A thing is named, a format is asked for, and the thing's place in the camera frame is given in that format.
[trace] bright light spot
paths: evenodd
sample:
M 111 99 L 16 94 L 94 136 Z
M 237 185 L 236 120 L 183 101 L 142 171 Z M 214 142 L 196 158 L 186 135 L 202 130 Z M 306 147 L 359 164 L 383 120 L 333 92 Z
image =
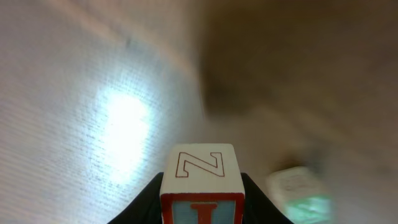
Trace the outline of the bright light spot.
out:
M 149 131 L 148 111 L 139 99 L 111 93 L 105 124 L 105 164 L 113 182 L 123 184 L 140 168 Z

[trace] blue panel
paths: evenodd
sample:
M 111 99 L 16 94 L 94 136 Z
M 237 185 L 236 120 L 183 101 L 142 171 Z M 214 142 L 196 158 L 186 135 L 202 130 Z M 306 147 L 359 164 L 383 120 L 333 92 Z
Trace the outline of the blue panel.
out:
M 234 214 L 234 201 L 219 201 L 211 214 L 211 223 L 233 224 Z M 173 202 L 173 221 L 174 224 L 197 224 L 198 210 L 191 208 L 191 202 Z

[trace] beige surface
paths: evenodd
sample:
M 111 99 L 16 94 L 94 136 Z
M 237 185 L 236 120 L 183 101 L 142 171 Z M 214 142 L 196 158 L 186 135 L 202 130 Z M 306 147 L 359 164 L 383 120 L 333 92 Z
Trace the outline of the beige surface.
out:
M 0 223 L 106 223 L 177 142 L 264 191 L 298 158 L 337 223 L 395 222 L 396 4 L 204 2 L 2 1 Z

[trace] alphabet block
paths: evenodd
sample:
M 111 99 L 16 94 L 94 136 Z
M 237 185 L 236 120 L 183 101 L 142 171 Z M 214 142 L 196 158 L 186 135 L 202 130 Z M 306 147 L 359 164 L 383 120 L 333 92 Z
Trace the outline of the alphabet block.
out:
M 163 224 L 242 224 L 244 187 L 231 144 L 176 145 L 160 188 Z

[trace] blurred block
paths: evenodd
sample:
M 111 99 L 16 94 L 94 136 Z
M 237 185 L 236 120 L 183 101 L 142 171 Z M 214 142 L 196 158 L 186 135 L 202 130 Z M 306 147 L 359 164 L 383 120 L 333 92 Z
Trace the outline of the blurred block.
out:
M 242 223 L 244 187 L 233 146 L 175 146 L 160 200 L 164 224 Z
M 306 167 L 273 173 L 269 177 L 269 192 L 279 209 L 296 224 L 331 222 L 330 197 Z

